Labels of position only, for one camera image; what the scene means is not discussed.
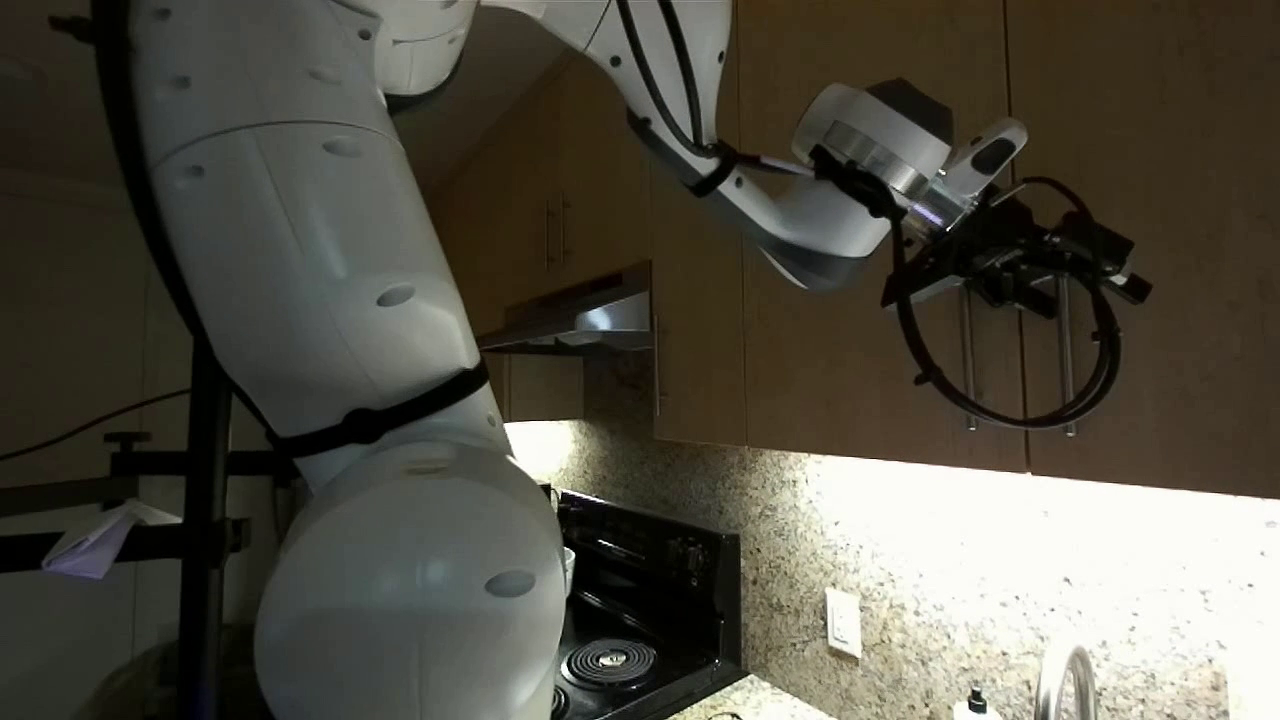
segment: ceiling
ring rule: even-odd
[[[48,31],[48,16],[85,12],[89,0],[0,0],[0,173],[118,183],[92,50]],[[449,91],[394,118],[421,183],[441,188],[560,55],[531,22],[481,12]]]

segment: granite backsplash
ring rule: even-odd
[[[1280,649],[1274,499],[685,450],[601,423],[511,423],[511,441],[555,489],[740,534],[745,662],[833,716],[944,720],[968,688],[1032,716],[1051,639],[1093,651],[1105,716],[1266,716],[1280,693],[1258,671]],[[865,662],[829,651],[824,590],[858,598]]]

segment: light switch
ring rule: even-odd
[[[856,593],[829,590],[829,649],[865,656],[865,600]]]

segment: countertop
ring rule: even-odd
[[[808,710],[802,702],[770,688],[761,678],[745,678],[723,693],[675,711],[673,720],[833,720],[833,716]]]

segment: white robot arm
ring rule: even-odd
[[[450,76],[474,0],[97,4],[126,4],[124,121],[195,334],[310,486],[259,610],[270,711],[548,716],[567,593],[555,518],[506,466],[383,110]],[[635,131],[800,290],[845,284],[889,231],[884,207],[829,182],[838,168],[948,228],[1024,145],[1003,123],[948,166],[899,89],[829,89],[797,131],[800,168],[753,160],[715,138],[726,0],[489,4],[588,53]],[[745,168],[783,168],[793,194],[770,202]]]

